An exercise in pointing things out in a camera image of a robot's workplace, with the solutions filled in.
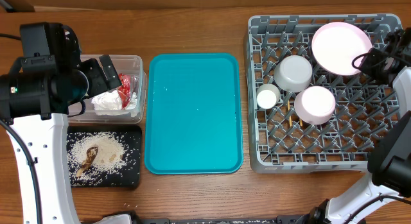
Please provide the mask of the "grey dishwasher rack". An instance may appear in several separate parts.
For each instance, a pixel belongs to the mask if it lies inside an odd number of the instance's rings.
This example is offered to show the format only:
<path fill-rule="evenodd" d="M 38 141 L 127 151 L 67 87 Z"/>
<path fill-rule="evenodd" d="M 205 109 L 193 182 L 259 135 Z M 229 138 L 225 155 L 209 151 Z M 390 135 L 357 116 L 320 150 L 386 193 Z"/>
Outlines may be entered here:
<path fill-rule="evenodd" d="M 401 29 L 397 15 L 255 15 L 246 38 L 249 99 L 250 166 L 256 173 L 311 173 L 365 171 L 371 151 L 399 121 L 396 93 L 364 74 L 339 76 L 314 59 L 311 40 L 329 22 L 346 22 L 362 29 L 375 48 L 385 47 L 385 36 Z M 313 68 L 312 86 L 325 87 L 336 99 L 331 119 L 309 125 L 293 107 L 293 92 L 281 91 L 276 106 L 265 110 L 256 101 L 260 86 L 274 82 L 274 69 L 284 58 L 299 55 Z M 289 127 L 287 101 L 292 107 Z"/>

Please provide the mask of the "clear plastic bin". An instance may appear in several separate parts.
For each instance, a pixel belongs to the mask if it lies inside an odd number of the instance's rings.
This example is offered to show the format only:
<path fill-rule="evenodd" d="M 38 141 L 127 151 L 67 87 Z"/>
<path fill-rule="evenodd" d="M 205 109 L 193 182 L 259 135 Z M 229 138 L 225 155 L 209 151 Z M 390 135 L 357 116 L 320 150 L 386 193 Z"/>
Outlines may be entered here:
<path fill-rule="evenodd" d="M 69 122 L 71 123 L 125 123 L 134 124 L 139 123 L 143 118 L 144 105 L 146 98 L 146 74 L 143 71 L 143 61 L 137 55 L 110 55 L 114 67 L 118 74 L 127 74 L 132 77 L 131 92 L 137 94 L 137 109 L 138 113 L 135 117 L 130 114 L 119 116 L 99 116 L 96 114 L 94 105 L 91 103 L 92 99 L 86 99 L 85 112 L 80 114 L 82 105 L 76 103 L 69 107 Z"/>

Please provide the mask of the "cream paper cup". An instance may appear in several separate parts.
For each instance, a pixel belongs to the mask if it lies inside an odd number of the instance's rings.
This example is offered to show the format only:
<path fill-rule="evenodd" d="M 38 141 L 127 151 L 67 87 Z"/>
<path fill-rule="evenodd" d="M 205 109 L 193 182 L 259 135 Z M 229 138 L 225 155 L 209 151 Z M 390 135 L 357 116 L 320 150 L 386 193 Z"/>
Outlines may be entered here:
<path fill-rule="evenodd" d="M 274 107 L 280 99 L 280 91 L 273 84 L 263 84 L 257 90 L 256 101 L 260 108 L 270 109 Z"/>

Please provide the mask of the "pink plate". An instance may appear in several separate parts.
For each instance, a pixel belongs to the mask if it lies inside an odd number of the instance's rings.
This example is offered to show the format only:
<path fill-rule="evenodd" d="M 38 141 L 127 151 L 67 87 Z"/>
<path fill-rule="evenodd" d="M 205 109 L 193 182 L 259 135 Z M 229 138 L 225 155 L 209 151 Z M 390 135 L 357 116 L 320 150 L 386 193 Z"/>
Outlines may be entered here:
<path fill-rule="evenodd" d="M 372 48 L 370 38 L 360 28 L 346 22 L 331 22 L 321 26 L 311 40 L 311 50 L 317 63 L 330 73 L 352 76 L 360 71 L 361 55 Z"/>

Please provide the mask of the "white napkin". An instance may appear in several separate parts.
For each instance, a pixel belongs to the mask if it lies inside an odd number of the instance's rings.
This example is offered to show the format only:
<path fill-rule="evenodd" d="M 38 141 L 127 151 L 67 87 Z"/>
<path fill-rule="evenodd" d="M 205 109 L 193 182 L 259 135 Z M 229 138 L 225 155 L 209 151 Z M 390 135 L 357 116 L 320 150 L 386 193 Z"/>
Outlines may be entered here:
<path fill-rule="evenodd" d="M 96 114 L 99 116 L 119 116 L 130 114 L 135 117 L 138 113 L 137 109 L 137 94 L 132 93 L 130 101 L 123 108 L 123 100 L 121 94 L 114 90 L 112 92 L 104 92 L 98 96 L 93 97 L 91 103 L 94 105 Z"/>

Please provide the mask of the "red snack wrapper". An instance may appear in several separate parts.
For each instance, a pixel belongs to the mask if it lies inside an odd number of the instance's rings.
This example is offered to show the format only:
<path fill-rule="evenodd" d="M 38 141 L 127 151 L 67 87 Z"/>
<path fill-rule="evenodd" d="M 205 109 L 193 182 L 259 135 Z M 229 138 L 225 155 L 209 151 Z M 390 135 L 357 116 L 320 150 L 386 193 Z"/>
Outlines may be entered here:
<path fill-rule="evenodd" d="M 117 88 L 117 92 L 122 102 L 122 109 L 125 109 L 130 103 L 130 98 L 132 97 L 132 77 L 127 74 L 119 74 L 122 85 Z"/>

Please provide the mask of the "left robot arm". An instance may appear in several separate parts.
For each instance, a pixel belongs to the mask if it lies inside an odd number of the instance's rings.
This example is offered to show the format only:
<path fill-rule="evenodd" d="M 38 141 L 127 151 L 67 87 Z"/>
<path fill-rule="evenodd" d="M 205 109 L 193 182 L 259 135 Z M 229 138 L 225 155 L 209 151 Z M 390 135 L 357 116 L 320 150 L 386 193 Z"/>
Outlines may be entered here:
<path fill-rule="evenodd" d="M 23 55 L 1 77 L 1 126 L 12 142 L 25 223 L 78 223 L 67 163 L 69 107 L 115 89 L 107 55 L 81 60 L 64 24 L 23 24 Z"/>

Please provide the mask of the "teal serving tray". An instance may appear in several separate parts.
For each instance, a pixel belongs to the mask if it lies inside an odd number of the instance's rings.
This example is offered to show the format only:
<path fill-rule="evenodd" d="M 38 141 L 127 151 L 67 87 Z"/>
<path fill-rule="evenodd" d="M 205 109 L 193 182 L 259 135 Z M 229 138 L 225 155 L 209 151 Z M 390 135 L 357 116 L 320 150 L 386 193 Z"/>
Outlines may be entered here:
<path fill-rule="evenodd" d="M 144 164 L 156 175 L 233 173 L 243 163 L 238 61 L 228 53 L 150 62 Z"/>

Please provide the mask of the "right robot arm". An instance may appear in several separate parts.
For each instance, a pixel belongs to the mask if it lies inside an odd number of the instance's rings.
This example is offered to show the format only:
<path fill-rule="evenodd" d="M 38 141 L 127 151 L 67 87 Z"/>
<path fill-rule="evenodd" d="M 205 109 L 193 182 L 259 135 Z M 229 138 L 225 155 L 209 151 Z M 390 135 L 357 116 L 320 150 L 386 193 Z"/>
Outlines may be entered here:
<path fill-rule="evenodd" d="M 380 207 L 410 198 L 410 28 L 386 35 L 386 46 L 359 55 L 354 68 L 396 93 L 400 118 L 378 141 L 367 163 L 368 172 L 346 192 L 324 200 L 298 223 L 365 223 Z"/>

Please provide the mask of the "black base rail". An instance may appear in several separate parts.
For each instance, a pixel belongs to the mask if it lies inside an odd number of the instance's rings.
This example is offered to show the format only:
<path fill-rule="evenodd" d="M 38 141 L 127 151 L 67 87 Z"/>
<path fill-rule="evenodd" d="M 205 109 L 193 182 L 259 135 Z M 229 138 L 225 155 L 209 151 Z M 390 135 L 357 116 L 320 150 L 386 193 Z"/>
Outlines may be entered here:
<path fill-rule="evenodd" d="M 135 211 L 124 211 L 103 217 L 103 223 L 137 224 L 296 224 L 308 223 L 310 214 L 280 215 L 274 218 L 170 220 L 168 218 L 141 219 Z"/>

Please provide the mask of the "grey bowl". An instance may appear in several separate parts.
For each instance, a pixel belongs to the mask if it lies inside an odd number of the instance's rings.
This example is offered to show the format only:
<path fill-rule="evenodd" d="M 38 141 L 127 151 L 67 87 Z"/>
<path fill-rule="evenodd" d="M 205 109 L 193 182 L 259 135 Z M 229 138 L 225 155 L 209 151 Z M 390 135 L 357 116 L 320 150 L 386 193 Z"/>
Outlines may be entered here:
<path fill-rule="evenodd" d="M 313 69 L 307 59 L 299 55 L 284 58 L 274 69 L 274 81 L 283 90 L 300 92 L 311 82 Z"/>

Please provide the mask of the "pink bowl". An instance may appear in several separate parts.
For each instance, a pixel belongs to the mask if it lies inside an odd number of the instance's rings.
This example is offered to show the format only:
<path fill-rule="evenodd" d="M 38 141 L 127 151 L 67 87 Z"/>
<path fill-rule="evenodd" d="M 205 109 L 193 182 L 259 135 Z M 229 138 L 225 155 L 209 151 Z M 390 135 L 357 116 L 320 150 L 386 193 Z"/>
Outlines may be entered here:
<path fill-rule="evenodd" d="M 329 121 L 335 106 L 334 95 L 321 86 L 308 87 L 298 93 L 294 101 L 297 116 L 311 125 L 321 125 Z"/>

